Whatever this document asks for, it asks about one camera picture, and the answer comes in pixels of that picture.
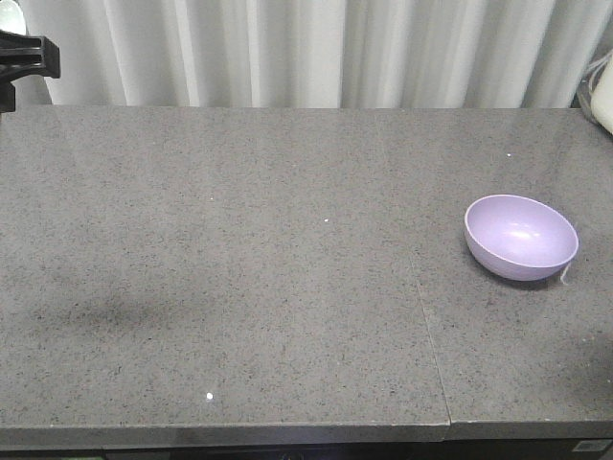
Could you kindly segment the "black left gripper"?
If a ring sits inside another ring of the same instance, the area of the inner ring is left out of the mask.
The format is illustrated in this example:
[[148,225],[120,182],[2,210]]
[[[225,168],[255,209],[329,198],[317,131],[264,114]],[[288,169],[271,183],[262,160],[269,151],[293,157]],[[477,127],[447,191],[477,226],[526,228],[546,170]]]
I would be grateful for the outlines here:
[[13,82],[38,75],[59,79],[60,50],[46,36],[29,36],[1,31],[1,112],[14,112]]

